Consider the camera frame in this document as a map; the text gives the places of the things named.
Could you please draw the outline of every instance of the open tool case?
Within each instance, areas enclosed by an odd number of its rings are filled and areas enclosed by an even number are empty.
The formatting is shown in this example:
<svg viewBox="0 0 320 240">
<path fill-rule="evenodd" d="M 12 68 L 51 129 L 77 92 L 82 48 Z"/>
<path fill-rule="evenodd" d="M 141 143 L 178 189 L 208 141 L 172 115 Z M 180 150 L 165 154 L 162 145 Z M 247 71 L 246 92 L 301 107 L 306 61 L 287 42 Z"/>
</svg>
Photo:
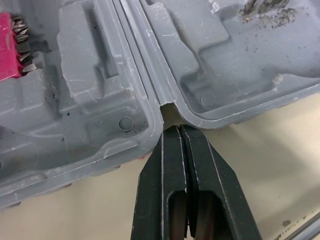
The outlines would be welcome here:
<svg viewBox="0 0 320 240">
<path fill-rule="evenodd" d="M 318 0 L 0 0 L 0 12 L 2 43 L 29 47 L 0 79 L 1 208 L 150 152 L 162 105 L 215 129 L 320 90 Z"/>
</svg>

